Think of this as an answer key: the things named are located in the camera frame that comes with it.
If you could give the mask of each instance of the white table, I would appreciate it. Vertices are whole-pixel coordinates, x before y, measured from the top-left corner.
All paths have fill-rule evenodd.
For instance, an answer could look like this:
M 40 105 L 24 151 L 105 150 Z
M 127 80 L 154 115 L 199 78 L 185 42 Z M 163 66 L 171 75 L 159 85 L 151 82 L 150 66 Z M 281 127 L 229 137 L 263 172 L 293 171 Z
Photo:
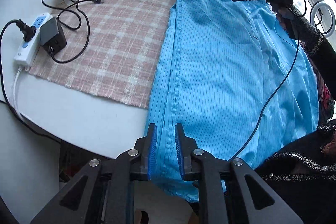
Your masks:
M 23 73 L 17 92 L 21 113 L 51 134 L 110 158 L 143 137 L 147 110 L 71 90 Z
M 61 0 L 47 0 L 57 5 Z M 11 19 L 32 23 L 50 12 L 41 0 L 0 0 L 0 31 Z M 1 43 L 4 86 L 11 98 L 17 70 L 13 57 L 22 41 L 17 27 L 10 26 Z M 69 143 L 94 153 L 116 158 L 134 147 L 144 134 L 147 110 L 70 90 L 22 73 L 18 82 L 20 111 L 39 127 Z

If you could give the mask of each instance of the black power adapter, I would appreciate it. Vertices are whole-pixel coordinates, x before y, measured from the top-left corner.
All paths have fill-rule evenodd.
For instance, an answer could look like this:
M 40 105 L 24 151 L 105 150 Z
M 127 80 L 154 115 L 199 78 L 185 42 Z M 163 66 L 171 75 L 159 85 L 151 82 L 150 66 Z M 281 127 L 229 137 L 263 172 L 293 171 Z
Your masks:
M 56 17 L 51 18 L 40 27 L 40 38 L 41 46 L 52 56 L 67 45 L 62 26 Z

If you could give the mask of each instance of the black cable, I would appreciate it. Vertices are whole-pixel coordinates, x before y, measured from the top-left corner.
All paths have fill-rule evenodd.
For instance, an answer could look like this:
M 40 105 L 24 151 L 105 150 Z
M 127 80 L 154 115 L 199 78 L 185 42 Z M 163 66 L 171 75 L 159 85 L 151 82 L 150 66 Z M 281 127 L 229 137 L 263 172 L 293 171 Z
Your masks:
M 81 1 L 79 1 L 79 3 L 82 3 L 82 2 L 96 2 L 96 0 L 81 0 Z M 67 6 L 65 9 L 69 9 L 69 8 L 71 8 L 71 7 L 73 7 L 73 6 L 75 6 L 76 4 L 77 4 L 77 1 L 73 1 L 72 0 L 72 2 L 73 2 L 73 4 L 70 4 L 69 6 Z
M 11 20 L 10 22 L 8 22 L 2 29 L 1 31 L 1 34 L 0 34 L 0 79 L 1 79 L 1 88 L 2 88 L 2 94 L 5 98 L 5 101 L 6 101 L 6 104 L 7 106 L 9 107 L 9 110 L 12 112 L 12 114 L 14 115 L 14 117 L 20 122 L 22 123 L 24 126 L 26 126 L 27 128 L 29 128 L 34 134 L 38 135 L 38 136 L 41 136 L 41 137 L 45 137 L 45 138 L 48 138 L 50 140 L 53 140 L 54 142 L 58 143 L 58 144 L 61 144 L 58 140 L 55 140 L 54 138 L 48 136 L 48 135 L 45 135 L 45 134 L 40 134 L 40 133 L 37 133 L 34 129 L 32 129 L 28 124 L 26 124 L 24 121 L 22 121 L 18 115 L 16 114 L 14 108 L 11 106 L 11 104 L 9 103 L 9 100 L 7 98 L 7 95 L 6 95 L 6 92 L 5 92 L 5 85 L 4 85 L 4 82 L 3 82 L 3 72 L 2 72 L 2 62 L 1 62 L 1 41 L 2 41 L 2 37 L 3 37 L 3 34 L 5 32 L 5 30 L 7 29 L 7 27 L 10 25 L 10 24 L 13 24 L 13 23 L 18 23 L 19 21 L 14 19 L 14 20 Z
M 318 22 L 318 24 L 315 24 L 315 27 L 317 28 L 318 25 L 320 25 L 322 22 L 322 16 L 321 16 L 321 20 Z
M 326 31 L 326 32 L 321 32 L 321 34 L 325 35 L 325 34 L 327 34 L 328 32 L 330 32 L 330 31 L 332 30 L 332 28 L 333 28 L 333 25 L 334 25 L 334 18 L 331 17 L 331 25 L 330 25 L 329 30 Z
M 263 108 L 261 109 L 261 112 L 260 112 L 260 115 L 259 115 L 259 119 L 257 121 L 257 125 L 255 126 L 253 132 L 251 133 L 250 137 L 248 138 L 248 140 L 244 143 L 244 145 L 238 150 L 238 152 L 236 154 L 234 154 L 233 157 L 231 157 L 230 160 L 234 159 L 235 157 L 237 157 L 242 151 L 243 149 L 248 145 L 248 143 L 250 142 L 250 140 L 252 139 L 252 137 L 254 136 L 255 132 L 257 131 L 258 129 L 258 126 L 260 124 L 260 121 L 261 121 L 261 117 L 263 115 L 263 112 L 268 104 L 268 102 L 273 98 L 273 96 L 275 95 L 275 93 L 277 93 L 277 91 L 281 88 L 282 84 L 286 81 L 286 79 L 288 78 L 290 72 L 292 71 L 293 67 L 294 67 L 294 64 L 295 64 L 295 61 L 296 61 L 296 57 L 297 57 L 297 54 L 299 52 L 299 39 L 297 40 L 297 47 L 296 47 L 296 54 L 295 54 L 295 58 L 294 58 L 294 61 L 292 63 L 292 66 L 291 68 L 289 69 L 286 77 L 282 80 L 281 84 L 276 88 L 276 90 L 272 93 L 272 95 L 268 98 L 268 100 L 266 101 L 266 103 L 264 104 Z
M 41 1 L 42 1 L 42 4 L 43 4 L 44 6 L 46 6 L 46 7 L 49 7 L 49 8 L 52 8 L 52 9 L 56 9 L 56 10 L 60 10 L 61 12 L 58 14 L 58 16 L 57 16 L 57 20 L 58 20 L 62 25 L 64 25 L 65 27 L 67 27 L 67 28 L 70 29 L 70 30 L 78 30 L 78 29 L 81 27 L 81 25 L 82 25 L 82 20 L 81 20 L 81 17 L 79 16 L 79 14 L 76 13 L 75 11 L 69 10 L 69 8 L 70 8 L 71 6 L 76 5 L 76 9 L 77 9 L 77 11 L 79 11 L 79 12 L 85 17 L 85 20 L 86 20 L 86 23 L 87 23 L 87 37 L 86 37 L 85 45 L 84 45 L 84 47 L 81 49 L 81 51 L 80 51 L 78 54 L 76 54 L 74 57 L 70 58 L 69 60 L 64 60 L 64 61 L 57 60 L 57 59 L 54 57 L 53 52 L 50 53 L 51 58 L 52 58 L 55 62 L 57 62 L 57 63 L 65 64 L 65 63 L 69 63 L 69 62 L 74 61 L 76 58 L 78 58 L 78 57 L 85 51 L 87 45 L 89 44 L 89 40 L 90 40 L 90 24 L 89 24 L 89 19 L 87 18 L 87 15 L 86 15 L 82 10 L 80 10 L 80 9 L 78 8 L 78 4 L 79 4 L 81 1 L 80 1 L 80 0 L 77 0 L 74 4 L 71 4 L 70 6 L 68 6 L 68 7 L 66 7 L 66 8 L 54 7 L 54 6 L 51 6 L 51 5 L 46 4 L 46 3 L 44 2 L 44 0 L 41 0 Z M 65 12 L 65 11 L 70 12 L 70 13 L 73 13 L 73 14 L 78 18 L 79 24 L 78 24 L 77 27 L 75 27 L 75 28 L 74 28 L 74 27 L 71 27 L 71 26 L 67 25 L 66 23 L 62 22 L 62 21 L 59 19 L 60 15 L 61 15 L 63 12 Z
M 304 5 L 305 5 L 305 11 L 302 15 L 297 15 L 295 14 L 290 7 L 288 7 L 288 10 L 291 11 L 291 13 L 295 16 L 298 16 L 298 17 L 304 17 L 306 12 L 307 12 L 307 3 L 306 3 L 306 0 L 304 0 Z M 297 54 L 299 52 L 299 38 L 297 39 L 297 47 L 296 47 L 296 53 L 295 53 L 295 57 L 294 57 L 294 60 L 293 60 L 293 63 L 292 63 L 292 66 L 291 68 L 289 69 L 287 75 L 285 76 L 285 78 L 282 80 L 282 82 L 280 83 L 280 85 L 276 88 L 276 90 L 272 93 L 272 95 L 268 98 L 268 100 L 266 101 L 266 103 L 264 104 L 264 106 L 262 107 L 261 109 L 261 112 L 260 112 L 260 115 L 259 115 L 259 118 L 258 118 L 258 121 L 257 121 L 257 124 L 254 128 L 254 130 L 252 131 L 250 137 L 247 139 L 247 141 L 244 143 L 244 145 L 238 150 L 238 152 L 236 154 L 234 154 L 229 160 L 232 160 L 234 159 L 235 157 L 237 157 L 242 151 L 243 149 L 248 145 L 248 143 L 250 142 L 250 140 L 253 138 L 254 134 L 256 133 L 257 129 L 258 129 L 258 126 L 260 124 L 260 121 L 261 121 L 261 117 L 263 116 L 263 113 L 264 113 L 264 110 L 267 106 L 267 104 L 269 103 L 269 101 L 273 98 L 273 96 L 275 95 L 275 93 L 277 93 L 277 91 L 281 88 L 281 86 L 283 85 L 283 83 L 287 80 L 290 72 L 292 71 L 293 67 L 294 67 L 294 64 L 295 64 L 295 61 L 296 61 L 296 58 L 297 58 Z
M 305 10 L 304 10 L 304 13 L 302 15 L 298 15 L 298 14 L 295 14 L 293 11 L 292 11 L 292 7 L 290 6 L 287 6 L 288 10 L 295 16 L 297 17 L 304 17 L 307 13 L 307 3 L 306 3 L 306 0 L 303 0 L 304 1 L 304 6 L 305 6 Z

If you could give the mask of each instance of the blue shirt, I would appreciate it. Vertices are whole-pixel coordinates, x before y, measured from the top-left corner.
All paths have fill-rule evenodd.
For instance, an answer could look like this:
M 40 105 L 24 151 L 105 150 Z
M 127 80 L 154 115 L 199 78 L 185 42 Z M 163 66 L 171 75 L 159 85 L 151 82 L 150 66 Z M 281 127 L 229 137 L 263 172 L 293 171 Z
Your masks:
M 175 125 L 182 123 L 199 148 L 231 158 L 290 69 L 296 43 L 264 0 L 176 0 L 147 118 L 146 131 L 149 123 L 157 125 L 153 181 L 197 202 L 197 189 L 179 175 Z M 300 46 L 293 70 L 239 157 L 256 168 L 284 145 L 315 131 L 318 116 L 316 80 Z

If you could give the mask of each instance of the metal screw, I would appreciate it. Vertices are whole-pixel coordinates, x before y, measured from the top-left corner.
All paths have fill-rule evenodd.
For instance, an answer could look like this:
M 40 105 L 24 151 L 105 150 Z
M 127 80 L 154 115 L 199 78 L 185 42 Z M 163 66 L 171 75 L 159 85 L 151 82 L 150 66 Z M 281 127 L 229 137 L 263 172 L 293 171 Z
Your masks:
M 98 166 L 98 164 L 99 164 L 99 160 L 97 160 L 97 159 L 90 160 L 90 162 L 89 162 L 89 165 L 92 166 L 92 167 L 96 167 L 96 166 Z
M 243 165 L 243 160 L 241 158 L 234 158 L 232 161 L 234 165 L 237 166 Z
M 200 156 L 204 154 L 204 151 L 201 148 L 196 148 L 194 149 L 194 154 Z
M 128 154 L 130 156 L 136 156 L 137 154 L 139 154 L 139 151 L 136 150 L 136 149 L 131 149 L 131 150 L 128 151 Z

